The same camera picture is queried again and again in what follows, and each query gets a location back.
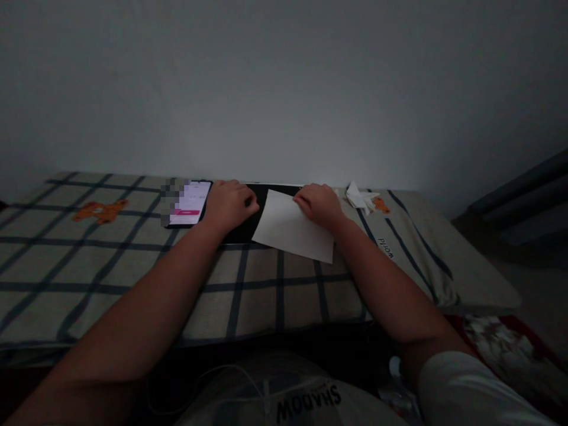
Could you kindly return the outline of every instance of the person's left hand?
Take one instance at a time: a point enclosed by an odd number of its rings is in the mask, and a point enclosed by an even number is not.
[[[207,196],[207,208],[203,222],[215,229],[229,233],[260,209],[252,189],[237,180],[218,180]]]

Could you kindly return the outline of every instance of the person's right hand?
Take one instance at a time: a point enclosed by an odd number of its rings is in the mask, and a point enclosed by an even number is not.
[[[308,219],[329,232],[347,219],[337,195],[327,185],[306,185],[298,191],[293,200]]]

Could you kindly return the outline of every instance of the forearm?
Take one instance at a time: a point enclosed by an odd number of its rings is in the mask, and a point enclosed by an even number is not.
[[[331,232],[373,318],[395,341],[413,343],[452,330],[426,294],[355,222],[345,219]]]
[[[187,321],[223,235],[194,226],[69,351],[48,380],[121,383],[145,377]]]

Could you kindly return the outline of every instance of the white sleeve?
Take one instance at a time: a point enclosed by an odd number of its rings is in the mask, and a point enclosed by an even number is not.
[[[430,358],[418,379],[428,425],[555,425],[501,382],[481,361],[462,352]]]

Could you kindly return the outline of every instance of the hand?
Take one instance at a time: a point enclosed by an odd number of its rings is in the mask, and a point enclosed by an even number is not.
[[[247,200],[250,201],[248,207],[244,204]],[[216,181],[207,196],[206,207],[203,222],[224,235],[260,209],[253,190],[237,180]]]
[[[293,200],[308,219],[329,232],[347,219],[337,195],[327,185],[306,185],[298,191]]]

